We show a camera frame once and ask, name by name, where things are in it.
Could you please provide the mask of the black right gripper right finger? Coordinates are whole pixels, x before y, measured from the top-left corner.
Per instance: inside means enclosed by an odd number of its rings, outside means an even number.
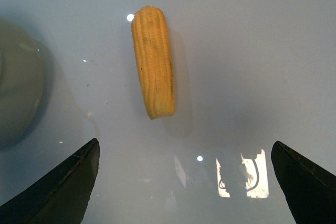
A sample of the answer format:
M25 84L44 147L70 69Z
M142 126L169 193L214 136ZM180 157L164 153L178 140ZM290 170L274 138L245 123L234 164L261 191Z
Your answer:
M271 161L296 223L335 223L334 174L280 141Z

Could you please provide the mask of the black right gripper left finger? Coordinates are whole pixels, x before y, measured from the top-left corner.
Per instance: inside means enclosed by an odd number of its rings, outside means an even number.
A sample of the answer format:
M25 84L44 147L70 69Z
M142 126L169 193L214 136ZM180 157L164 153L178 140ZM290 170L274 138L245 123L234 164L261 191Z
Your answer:
M82 223L99 169L92 139L1 206L1 223Z

